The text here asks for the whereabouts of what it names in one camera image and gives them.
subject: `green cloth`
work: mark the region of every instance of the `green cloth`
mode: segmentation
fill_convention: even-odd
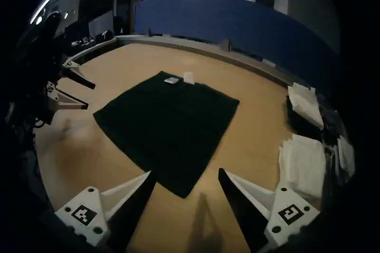
[[[164,82],[170,77],[179,81]],[[109,102],[94,117],[134,163],[144,171],[155,171],[161,185],[186,197],[238,104],[238,100],[204,84],[187,84],[161,71]]]

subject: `wooden table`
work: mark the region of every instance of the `wooden table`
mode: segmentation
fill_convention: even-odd
[[[291,137],[286,125],[286,89],[245,69],[182,50],[130,44],[81,67],[94,83],[89,90],[68,79],[58,88],[90,104],[88,110],[59,111],[37,131],[42,178],[55,209],[87,186],[104,191],[143,171],[96,124],[92,114],[122,92],[159,71],[192,71],[196,82],[240,100],[237,112],[202,177],[186,199],[156,184],[128,252],[249,252],[218,181],[224,168],[274,190],[279,179],[278,147]]]

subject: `white towel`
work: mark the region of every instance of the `white towel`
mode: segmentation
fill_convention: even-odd
[[[293,87],[288,86],[288,93],[293,111],[304,117],[320,130],[323,129],[323,120],[319,111],[315,89],[312,88],[309,90],[305,86],[293,83]]]
[[[280,179],[303,197],[321,198],[326,158],[323,145],[293,134],[279,154]]]
[[[352,145],[343,136],[338,138],[338,151],[341,168],[351,177],[355,173],[354,151]]]

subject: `small white object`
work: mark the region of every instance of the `small white object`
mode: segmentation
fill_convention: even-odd
[[[179,79],[177,79],[177,78],[170,77],[168,79],[165,79],[164,82],[169,83],[169,84],[176,84],[178,82],[178,80]]]
[[[305,86],[293,83],[293,87],[288,86],[288,93],[293,111],[322,130],[323,120],[319,111],[315,89],[311,88],[311,90],[309,90]]]
[[[103,193],[87,187],[55,212],[75,234],[93,246],[104,244],[110,234],[107,222],[148,178],[150,171]]]
[[[326,158],[323,145],[293,134],[279,153],[280,181],[306,198],[321,198]]]
[[[185,83],[195,85],[193,73],[192,72],[185,72],[185,73],[183,73],[183,81]]]
[[[273,192],[227,171],[226,174],[268,220],[264,230],[268,244],[259,252],[266,252],[283,245],[290,235],[299,233],[302,226],[311,223],[319,214],[318,210],[281,181]],[[276,227],[280,227],[279,232],[274,230]]]

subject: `blue wall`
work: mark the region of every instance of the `blue wall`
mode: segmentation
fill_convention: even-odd
[[[135,33],[170,34],[220,42],[258,55],[329,96],[338,56],[290,17],[245,0],[147,0],[136,4]]]

